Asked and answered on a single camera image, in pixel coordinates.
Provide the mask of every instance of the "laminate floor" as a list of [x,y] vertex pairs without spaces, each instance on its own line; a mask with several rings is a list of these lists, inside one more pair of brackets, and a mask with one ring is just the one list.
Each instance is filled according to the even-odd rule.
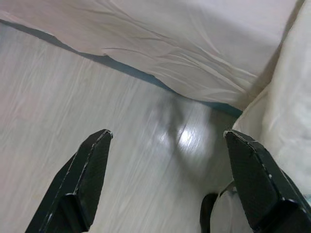
[[199,233],[235,118],[0,24],[0,232],[24,232],[81,142],[114,134],[91,233]]

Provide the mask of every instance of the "white fabric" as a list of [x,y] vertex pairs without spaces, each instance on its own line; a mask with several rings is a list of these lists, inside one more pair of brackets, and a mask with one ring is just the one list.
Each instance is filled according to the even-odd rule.
[[225,191],[217,198],[210,218],[210,233],[253,233],[236,192]]
[[262,143],[300,191],[311,196],[311,0],[284,42],[269,87],[234,129]]
[[269,83],[297,0],[2,0],[0,18],[244,109]]

